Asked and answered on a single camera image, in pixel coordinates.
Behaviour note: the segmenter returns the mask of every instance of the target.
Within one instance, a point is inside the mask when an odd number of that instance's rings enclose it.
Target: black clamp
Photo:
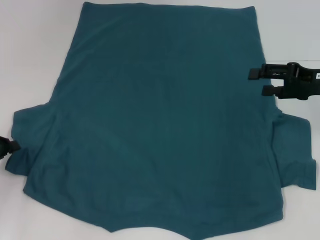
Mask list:
[[[263,96],[307,100],[312,95],[320,95],[320,69],[305,68],[297,62],[262,64],[261,68],[250,69],[248,79],[283,79],[283,86],[263,86]]]
[[[8,138],[0,136],[0,159],[3,159],[7,154],[18,151],[20,148],[17,141],[10,141]]]

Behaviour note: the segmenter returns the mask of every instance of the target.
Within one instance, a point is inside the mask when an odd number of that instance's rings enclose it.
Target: white surface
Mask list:
[[[94,3],[136,1],[93,0]],[[320,69],[320,2],[315,0],[154,0],[152,4],[242,8],[255,6],[266,60]],[[0,136],[9,137],[13,113],[46,103],[74,35],[82,0],[0,0]],[[311,122],[312,155],[320,159],[320,96],[279,100],[285,113]],[[0,240],[186,240],[158,228],[115,233],[76,220],[23,194],[25,178],[0,161]],[[215,240],[318,240],[320,192],[283,189],[284,220]]]

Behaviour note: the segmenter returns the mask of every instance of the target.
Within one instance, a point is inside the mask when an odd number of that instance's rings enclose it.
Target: folded shirt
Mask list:
[[[254,7],[86,2],[50,101],[14,114],[6,169],[111,232],[200,240],[281,220],[281,187],[315,189],[316,162],[309,122],[248,81],[264,62]]]

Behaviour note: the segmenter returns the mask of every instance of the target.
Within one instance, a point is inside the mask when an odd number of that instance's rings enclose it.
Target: teal fabric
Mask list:
[[[14,114],[6,169],[111,232],[200,240],[281,220],[281,187],[315,189],[316,162],[309,122],[247,80],[264,62],[254,7],[86,2],[50,101]]]

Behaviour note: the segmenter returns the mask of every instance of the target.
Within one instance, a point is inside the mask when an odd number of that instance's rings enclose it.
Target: shirt sleeve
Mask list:
[[[311,127],[308,120],[279,114],[273,122],[272,148],[281,187],[298,185],[316,189],[316,161],[311,154]]]
[[[14,113],[11,136],[21,149],[8,159],[5,166],[7,171],[17,175],[29,175],[54,119],[54,109],[50,102]]]

